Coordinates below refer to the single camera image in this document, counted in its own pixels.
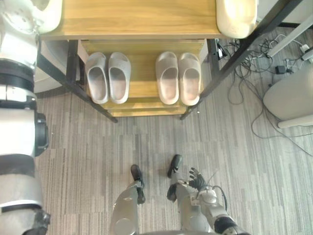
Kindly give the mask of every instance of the metal leg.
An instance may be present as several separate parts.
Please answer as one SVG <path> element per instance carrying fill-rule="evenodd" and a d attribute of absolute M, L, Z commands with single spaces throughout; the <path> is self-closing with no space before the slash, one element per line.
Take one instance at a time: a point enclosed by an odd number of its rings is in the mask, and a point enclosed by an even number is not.
<path fill-rule="evenodd" d="M 281 21 L 291 12 L 302 0 L 279 0 L 274 7 L 268 12 L 264 19 L 259 23 L 256 29 L 246 39 L 241 40 L 240 48 L 234 53 L 234 55 L 228 60 L 228 62 L 218 72 L 216 69 L 216 57 L 214 50 L 216 49 L 213 43 L 215 40 L 208 40 L 209 61 L 212 81 L 200 94 L 199 102 L 194 106 L 189 106 L 186 112 L 180 117 L 180 120 L 184 120 L 201 102 L 210 95 L 215 88 L 231 73 L 237 66 L 251 53 L 250 48 L 259 44 L 259 37 L 264 33 L 273 31 Z"/>
<path fill-rule="evenodd" d="M 99 113 L 106 116 L 112 122 L 117 122 L 117 119 L 113 117 L 108 110 L 102 108 L 99 104 L 95 104 L 92 99 L 86 94 L 86 92 L 76 83 L 76 69 L 78 63 L 77 56 L 77 44 L 78 41 L 69 41 L 68 59 L 67 59 L 67 74 L 64 75 L 57 67 L 55 67 L 50 61 L 48 61 L 41 53 L 37 56 L 37 66 L 61 83 L 66 89 L 77 95 L 83 101 L 90 104 Z"/>
<path fill-rule="evenodd" d="M 142 187 L 140 181 L 135 181 L 125 191 L 123 191 L 114 206 L 112 221 L 110 226 L 110 235 L 137 235 L 138 229 L 138 211 L 137 188 Z"/>
<path fill-rule="evenodd" d="M 191 187 L 179 183 L 179 172 L 172 173 L 171 184 L 176 184 L 176 197 L 180 214 L 181 229 L 194 232 L 212 232 L 206 217 L 201 212 L 200 205 L 192 205 L 191 197 L 197 192 Z"/>

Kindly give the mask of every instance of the robot leg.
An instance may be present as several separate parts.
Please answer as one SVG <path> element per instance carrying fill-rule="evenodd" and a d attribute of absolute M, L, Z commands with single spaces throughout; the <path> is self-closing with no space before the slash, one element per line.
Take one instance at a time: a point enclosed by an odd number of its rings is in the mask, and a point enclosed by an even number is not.
<path fill-rule="evenodd" d="M 132 165 L 131 172 L 135 181 L 119 195 L 114 205 L 110 235 L 139 234 L 137 205 L 145 202 L 144 184 L 137 165 Z"/>
<path fill-rule="evenodd" d="M 171 201 L 177 199 L 182 230 L 211 232 L 207 219 L 201 212 L 200 205 L 192 202 L 192 198 L 196 197 L 197 192 L 184 184 L 184 180 L 180 176 L 180 163 L 181 156 L 175 155 L 168 172 L 168 176 L 171 178 L 171 186 L 167 198 Z"/>

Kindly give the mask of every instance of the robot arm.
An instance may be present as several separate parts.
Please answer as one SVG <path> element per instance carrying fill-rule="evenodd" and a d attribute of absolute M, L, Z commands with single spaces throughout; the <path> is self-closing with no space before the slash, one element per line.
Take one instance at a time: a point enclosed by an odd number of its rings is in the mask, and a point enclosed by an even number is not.
<path fill-rule="evenodd" d="M 61 12 L 62 0 L 53 2 L 47 11 L 59 6 Z M 44 235 L 50 219 L 34 163 L 48 147 L 33 93 L 38 34 L 57 26 L 45 23 L 44 15 L 31 0 L 0 0 L 1 235 Z"/>
<path fill-rule="evenodd" d="M 206 217 L 210 227 L 218 234 L 249 235 L 236 224 L 226 209 L 218 203 L 214 187 L 208 185 L 196 169 L 191 168 L 191 170 L 192 180 L 188 182 L 188 185 L 198 190 L 197 196 L 191 197 L 191 200 L 194 201 L 194 204 L 200 205 L 201 212 Z"/>

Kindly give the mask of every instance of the metal rod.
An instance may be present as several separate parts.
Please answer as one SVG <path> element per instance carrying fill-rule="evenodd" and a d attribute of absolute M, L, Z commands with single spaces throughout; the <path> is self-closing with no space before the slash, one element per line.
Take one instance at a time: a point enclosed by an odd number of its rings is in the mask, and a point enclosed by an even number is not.
<path fill-rule="evenodd" d="M 209 52 L 208 59 L 210 63 L 211 78 L 215 79 L 218 77 L 218 74 L 220 72 L 217 43 L 215 39 L 209 39 L 206 41 L 207 41 L 207 48 Z"/>
<path fill-rule="evenodd" d="M 90 104 L 99 113 L 106 116 L 112 122 L 117 123 L 117 119 L 115 117 L 113 117 L 106 109 L 102 108 L 99 104 L 93 103 L 92 99 L 86 94 L 85 91 L 83 91 L 76 83 L 72 83 L 71 80 L 68 80 L 66 76 L 43 55 L 41 55 L 41 53 L 38 53 L 37 56 L 37 66 L 50 77 L 61 83 L 66 89 L 70 90 L 83 101 Z"/>
<path fill-rule="evenodd" d="M 76 82 L 76 71 L 78 64 L 78 40 L 70 40 L 68 42 L 68 51 L 67 51 L 67 73 L 66 79 L 72 83 Z"/>
<path fill-rule="evenodd" d="M 302 0 L 279 0 L 274 7 L 267 13 L 264 19 L 259 23 L 256 29 L 244 40 L 241 40 L 239 49 L 228 60 L 228 62 L 222 67 L 218 75 L 212 78 L 212 81 L 206 86 L 206 88 L 200 94 L 199 102 L 194 106 L 189 106 L 186 112 L 180 116 L 180 120 L 184 120 L 201 102 L 210 95 L 215 88 L 231 73 L 237 66 L 248 56 L 252 46 L 257 45 L 259 37 L 264 33 L 273 31 L 283 19 L 289 15 L 293 9 L 300 4 Z M 209 61 L 210 67 L 214 66 L 213 61 Z"/>
<path fill-rule="evenodd" d="M 283 40 L 281 40 L 276 46 L 269 50 L 268 55 L 273 57 L 285 46 L 287 46 L 293 39 L 298 37 L 306 29 L 308 29 L 313 24 L 313 14 L 310 15 L 301 25 L 295 28 L 290 34 L 287 35 Z"/>

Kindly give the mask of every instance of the black metal frame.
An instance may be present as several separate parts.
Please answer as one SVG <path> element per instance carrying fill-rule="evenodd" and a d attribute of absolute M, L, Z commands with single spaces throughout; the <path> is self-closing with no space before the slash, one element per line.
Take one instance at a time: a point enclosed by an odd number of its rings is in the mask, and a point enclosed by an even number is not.
<path fill-rule="evenodd" d="M 279 0 L 268 12 L 256 29 L 246 39 L 240 41 L 240 47 L 228 62 L 220 69 L 215 39 L 207 40 L 209 50 L 209 63 L 211 69 L 211 82 L 200 94 L 199 102 L 189 106 L 186 112 L 181 115 L 180 120 L 184 120 L 201 102 L 210 95 L 215 88 L 232 72 L 240 63 L 251 54 L 250 48 L 259 44 L 259 38 L 264 33 L 273 31 L 282 20 L 291 12 L 302 0 Z"/>
<path fill-rule="evenodd" d="M 77 64 L 79 63 L 79 56 L 77 55 L 78 50 L 78 40 L 70 40 L 68 44 L 68 54 L 67 54 L 67 73 L 63 74 L 57 67 L 55 67 L 50 61 L 48 61 L 41 53 L 38 53 L 37 66 L 48 74 L 50 77 L 54 78 L 56 81 L 61 83 L 65 88 L 73 92 L 79 98 L 81 98 L 86 103 L 90 104 L 98 112 L 106 116 L 112 122 L 117 122 L 117 119 L 113 117 L 108 110 L 104 109 L 99 104 L 95 104 L 89 95 L 83 90 L 78 83 L 83 84 L 84 73 L 81 74 L 81 80 L 76 81 L 76 70 Z"/>
<path fill-rule="evenodd" d="M 199 102 L 194 106 L 189 106 L 186 112 L 181 115 L 180 119 L 185 119 L 201 102 L 209 96 L 215 88 L 232 72 L 240 63 L 250 55 L 250 48 L 259 44 L 259 38 L 264 33 L 274 30 L 282 20 L 291 12 L 302 0 L 279 0 L 275 6 L 268 12 L 264 19 L 259 23 L 256 29 L 246 39 L 240 41 L 239 49 L 228 60 L 228 62 L 220 69 L 218 62 L 217 45 L 215 39 L 207 40 L 209 50 L 209 63 L 211 69 L 211 82 L 204 88 L 200 94 Z M 80 97 L 82 100 L 90 104 L 98 112 L 109 118 L 113 122 L 117 119 L 113 117 L 108 110 L 98 104 L 93 103 L 92 99 L 76 82 L 77 63 L 83 65 L 77 55 L 78 41 L 70 40 L 67 58 L 67 73 L 64 75 L 58 68 L 49 62 L 44 56 L 38 53 L 37 66 L 47 73 L 49 76 L 60 82 L 68 90 Z M 84 84 L 84 76 L 79 81 Z"/>

